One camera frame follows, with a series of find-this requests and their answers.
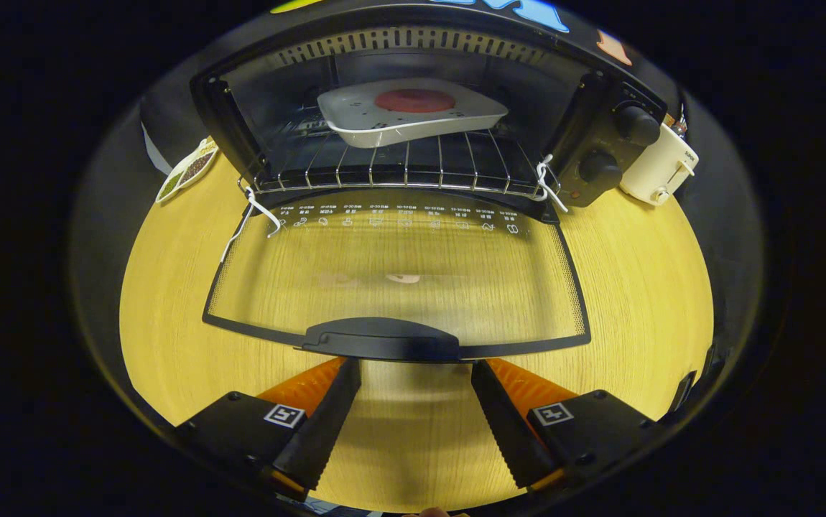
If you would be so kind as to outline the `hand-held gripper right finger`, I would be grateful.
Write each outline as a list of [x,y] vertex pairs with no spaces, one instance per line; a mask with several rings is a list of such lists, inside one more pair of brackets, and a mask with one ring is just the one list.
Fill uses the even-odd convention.
[[590,484],[662,435],[612,393],[578,395],[511,361],[476,361],[470,379],[509,474],[528,492]]

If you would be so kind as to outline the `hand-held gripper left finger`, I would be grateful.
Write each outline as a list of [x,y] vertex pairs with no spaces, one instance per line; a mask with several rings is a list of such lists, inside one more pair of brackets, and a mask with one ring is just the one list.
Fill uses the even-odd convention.
[[360,361],[335,358],[259,395],[226,393],[175,436],[229,477],[303,501],[317,488],[360,387]]

